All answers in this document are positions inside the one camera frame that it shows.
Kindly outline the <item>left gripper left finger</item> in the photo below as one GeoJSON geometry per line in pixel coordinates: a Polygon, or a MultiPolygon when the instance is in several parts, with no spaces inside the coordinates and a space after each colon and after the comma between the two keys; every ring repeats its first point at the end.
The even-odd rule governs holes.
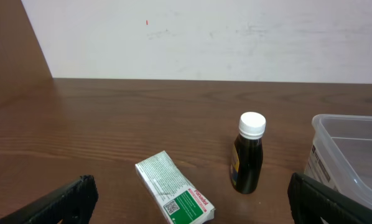
{"type": "Polygon", "coordinates": [[[92,175],[83,175],[32,203],[0,218],[0,223],[88,224],[98,201],[92,175]]]}

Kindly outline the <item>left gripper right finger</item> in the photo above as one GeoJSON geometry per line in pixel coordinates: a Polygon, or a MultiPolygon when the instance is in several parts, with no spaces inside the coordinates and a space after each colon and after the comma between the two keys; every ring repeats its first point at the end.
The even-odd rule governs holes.
{"type": "Polygon", "coordinates": [[[287,189],[295,224],[372,224],[372,210],[302,173],[287,189]]]}

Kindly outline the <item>clear plastic container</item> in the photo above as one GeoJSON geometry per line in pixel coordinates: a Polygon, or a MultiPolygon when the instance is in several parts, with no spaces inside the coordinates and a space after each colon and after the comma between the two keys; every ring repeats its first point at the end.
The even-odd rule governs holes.
{"type": "Polygon", "coordinates": [[[372,116],[318,114],[304,174],[372,209],[372,116]]]}

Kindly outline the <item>dark bottle white cap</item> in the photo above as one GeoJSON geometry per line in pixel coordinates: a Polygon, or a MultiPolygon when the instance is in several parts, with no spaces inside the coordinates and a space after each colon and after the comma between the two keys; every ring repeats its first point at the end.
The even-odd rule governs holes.
{"type": "Polygon", "coordinates": [[[259,181],[263,164],[262,137],[266,119],[257,112],[245,112],[240,116],[238,136],[230,158],[230,180],[241,194],[253,193],[259,181]]]}

